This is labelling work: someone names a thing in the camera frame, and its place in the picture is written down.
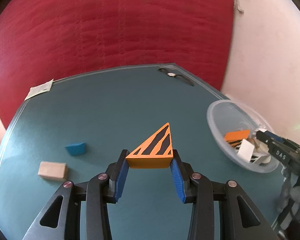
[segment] white paper note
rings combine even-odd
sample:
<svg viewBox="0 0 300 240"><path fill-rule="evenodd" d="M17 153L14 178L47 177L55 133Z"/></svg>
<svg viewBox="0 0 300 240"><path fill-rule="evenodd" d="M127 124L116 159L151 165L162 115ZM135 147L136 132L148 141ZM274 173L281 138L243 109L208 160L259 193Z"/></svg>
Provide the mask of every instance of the white paper note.
<svg viewBox="0 0 300 240"><path fill-rule="evenodd" d="M245 162L249 163L254 151L254 145L243 139L238 151L238 156L242 158Z"/></svg>
<svg viewBox="0 0 300 240"><path fill-rule="evenodd" d="M36 95L39 95L41 93L50 91L52 83L53 83L53 79L51 79L50 81L48 81L47 83L44 83L42 85L30 88L30 91L29 91L28 95L26 96L25 100L27 100L31 97L34 97Z"/></svg>

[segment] orange triangular block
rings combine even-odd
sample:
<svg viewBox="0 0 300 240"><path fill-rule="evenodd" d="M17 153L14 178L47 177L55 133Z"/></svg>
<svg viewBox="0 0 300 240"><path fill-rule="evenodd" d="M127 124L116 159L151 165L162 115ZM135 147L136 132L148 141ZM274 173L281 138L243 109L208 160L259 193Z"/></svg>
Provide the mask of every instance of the orange triangular block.
<svg viewBox="0 0 300 240"><path fill-rule="evenodd" d="M167 122L127 157L130 168L168 168L173 158L170 125Z"/></svg>

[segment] paper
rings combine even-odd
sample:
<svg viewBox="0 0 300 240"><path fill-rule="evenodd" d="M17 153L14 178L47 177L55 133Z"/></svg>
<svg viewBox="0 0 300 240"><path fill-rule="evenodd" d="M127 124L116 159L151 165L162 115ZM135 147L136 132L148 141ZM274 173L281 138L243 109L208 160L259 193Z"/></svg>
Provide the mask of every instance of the paper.
<svg viewBox="0 0 300 240"><path fill-rule="evenodd" d="M53 83L53 79L51 79L50 81L48 81L47 83L44 83L42 85L30 88L30 91L29 91L28 95L26 96L25 100L27 100L31 97L34 97L36 95L39 95L41 93L50 91L52 83Z"/></svg>
<svg viewBox="0 0 300 240"><path fill-rule="evenodd" d="M259 157L251 157L251 161L256 164L259 165L261 163L269 163L271 161L271 156L259 156Z"/></svg>
<svg viewBox="0 0 300 240"><path fill-rule="evenodd" d="M242 140L240 149L238 151L238 156L242 158L245 162L249 163L254 151L254 145L248 142L246 139Z"/></svg>

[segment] beige wooden block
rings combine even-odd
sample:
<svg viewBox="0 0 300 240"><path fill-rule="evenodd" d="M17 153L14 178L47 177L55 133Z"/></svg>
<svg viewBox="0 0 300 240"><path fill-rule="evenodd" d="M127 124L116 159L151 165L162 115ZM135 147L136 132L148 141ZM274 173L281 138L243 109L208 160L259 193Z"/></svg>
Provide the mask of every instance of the beige wooden block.
<svg viewBox="0 0 300 240"><path fill-rule="evenodd" d="M67 176L66 163L41 162L38 175L45 179L65 181Z"/></svg>

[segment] blue block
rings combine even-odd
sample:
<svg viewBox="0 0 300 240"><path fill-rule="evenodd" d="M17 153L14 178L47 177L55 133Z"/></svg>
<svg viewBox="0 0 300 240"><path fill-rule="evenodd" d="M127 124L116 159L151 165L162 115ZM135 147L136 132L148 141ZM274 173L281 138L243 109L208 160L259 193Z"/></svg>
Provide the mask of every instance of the blue block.
<svg viewBox="0 0 300 240"><path fill-rule="evenodd" d="M66 146L70 155L82 155L86 153L86 143L73 143Z"/></svg>
<svg viewBox="0 0 300 240"><path fill-rule="evenodd" d="M172 179L174 186L176 187L177 195L180 200L184 203L186 200L185 188L183 185L183 179L181 176L181 172L178 168L177 161L173 158L170 163L170 169L172 173Z"/></svg>
<svg viewBox="0 0 300 240"><path fill-rule="evenodd" d="M121 169L120 169L120 172L119 172L119 175L118 175L116 185L115 185L114 198L115 198L115 201L117 201L117 202L118 202L119 198L121 198L121 196L122 196L122 192L123 192L124 184L126 183L128 171L129 171L129 164L128 164L127 160L124 159Z"/></svg>

